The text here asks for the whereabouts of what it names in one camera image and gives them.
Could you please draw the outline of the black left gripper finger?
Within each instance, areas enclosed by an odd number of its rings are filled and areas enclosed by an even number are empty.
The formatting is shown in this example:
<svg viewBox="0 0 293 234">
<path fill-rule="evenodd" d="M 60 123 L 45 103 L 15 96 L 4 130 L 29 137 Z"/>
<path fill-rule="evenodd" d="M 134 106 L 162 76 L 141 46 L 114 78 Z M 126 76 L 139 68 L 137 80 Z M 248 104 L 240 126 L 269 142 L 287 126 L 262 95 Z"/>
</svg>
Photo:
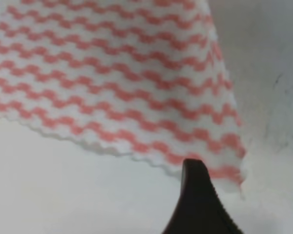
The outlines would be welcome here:
<svg viewBox="0 0 293 234">
<path fill-rule="evenodd" d="M 225 210 L 205 164 L 183 161 L 181 192 L 165 234 L 240 234 Z"/>
</svg>

